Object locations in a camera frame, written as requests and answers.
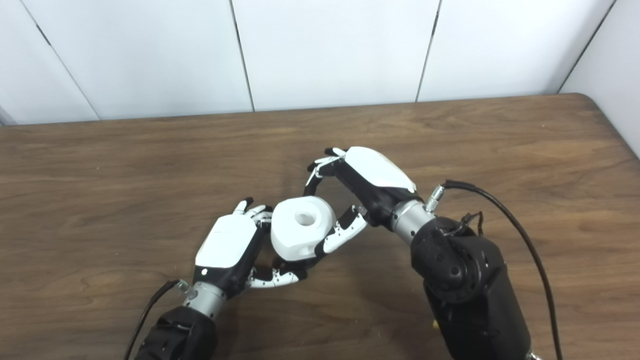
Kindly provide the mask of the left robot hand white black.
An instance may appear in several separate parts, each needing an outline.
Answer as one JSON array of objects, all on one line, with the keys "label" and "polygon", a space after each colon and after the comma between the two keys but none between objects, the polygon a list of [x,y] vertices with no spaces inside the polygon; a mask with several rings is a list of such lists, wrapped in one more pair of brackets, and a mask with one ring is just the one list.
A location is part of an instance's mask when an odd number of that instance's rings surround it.
[{"label": "left robot hand white black", "polygon": [[220,216],[195,256],[193,283],[217,287],[228,300],[249,287],[281,287],[306,280],[306,269],[273,268],[270,278],[254,278],[255,262],[271,230],[273,208],[250,208],[252,197],[241,200],[230,214]]}]

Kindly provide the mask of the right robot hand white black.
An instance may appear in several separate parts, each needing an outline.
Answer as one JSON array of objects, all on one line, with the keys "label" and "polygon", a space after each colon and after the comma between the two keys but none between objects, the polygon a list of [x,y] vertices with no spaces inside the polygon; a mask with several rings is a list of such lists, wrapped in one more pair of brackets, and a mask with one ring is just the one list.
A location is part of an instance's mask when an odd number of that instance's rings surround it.
[{"label": "right robot hand white black", "polygon": [[336,221],[334,227],[316,244],[314,255],[322,259],[366,226],[382,226],[411,245],[425,223],[434,217],[423,210],[424,201],[415,183],[402,169],[382,153],[365,146],[348,149],[326,148],[326,157],[316,159],[303,196],[314,196],[324,178],[339,180],[359,200]]}]

